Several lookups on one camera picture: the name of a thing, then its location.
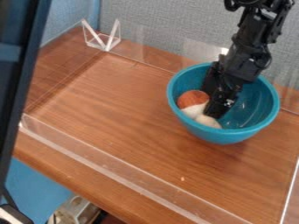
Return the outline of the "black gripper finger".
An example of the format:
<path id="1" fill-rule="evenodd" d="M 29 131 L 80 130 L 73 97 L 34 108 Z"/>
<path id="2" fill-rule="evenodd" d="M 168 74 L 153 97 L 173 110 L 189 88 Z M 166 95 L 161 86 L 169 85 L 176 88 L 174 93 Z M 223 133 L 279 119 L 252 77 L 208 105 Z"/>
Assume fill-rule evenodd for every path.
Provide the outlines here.
<path id="1" fill-rule="evenodd" d="M 204 84 L 201 90 L 209 96 L 204 115 L 220 119 L 235 105 L 241 88 L 240 85 L 229 87 L 227 84 Z"/>
<path id="2" fill-rule="evenodd" d="M 200 90 L 212 96 L 217 91 L 220 91 L 220 73 L 219 65 L 212 64 L 207 70 L 205 77 L 201 83 Z"/>

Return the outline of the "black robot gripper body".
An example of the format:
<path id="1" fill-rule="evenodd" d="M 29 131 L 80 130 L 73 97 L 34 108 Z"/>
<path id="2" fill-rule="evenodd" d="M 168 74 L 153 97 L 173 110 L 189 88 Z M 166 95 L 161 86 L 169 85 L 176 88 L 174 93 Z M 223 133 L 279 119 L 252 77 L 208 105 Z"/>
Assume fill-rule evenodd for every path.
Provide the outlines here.
<path id="1" fill-rule="evenodd" d="M 228 53 L 219 55 L 216 71 L 224 84 L 235 88 L 257 78 L 260 72 L 269 66 L 272 58 L 267 45 L 252 46 L 237 35 L 233 35 L 231 40 Z"/>

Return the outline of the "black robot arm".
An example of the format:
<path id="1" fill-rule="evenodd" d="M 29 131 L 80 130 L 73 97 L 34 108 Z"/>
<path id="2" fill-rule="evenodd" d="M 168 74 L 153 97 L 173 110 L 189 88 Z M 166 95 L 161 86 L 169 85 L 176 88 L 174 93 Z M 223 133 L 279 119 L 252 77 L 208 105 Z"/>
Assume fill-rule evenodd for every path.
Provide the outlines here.
<path id="1" fill-rule="evenodd" d="M 52 3 L 0 0 L 0 150 L 134 224 L 299 224 L 299 91 L 264 71 L 293 0 L 239 11 L 224 52 L 150 46 L 116 21 L 50 43 Z"/>

